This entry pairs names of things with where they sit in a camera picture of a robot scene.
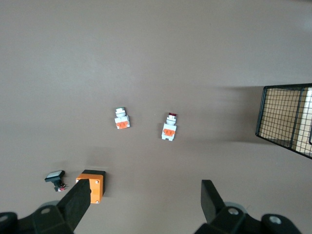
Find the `black wire mesh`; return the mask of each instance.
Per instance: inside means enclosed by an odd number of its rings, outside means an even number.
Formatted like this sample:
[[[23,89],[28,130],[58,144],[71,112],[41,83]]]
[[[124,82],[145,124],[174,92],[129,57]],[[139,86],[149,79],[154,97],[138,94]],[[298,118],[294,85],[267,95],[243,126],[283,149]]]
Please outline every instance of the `black wire mesh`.
[[[256,135],[312,159],[312,84],[266,86]]]

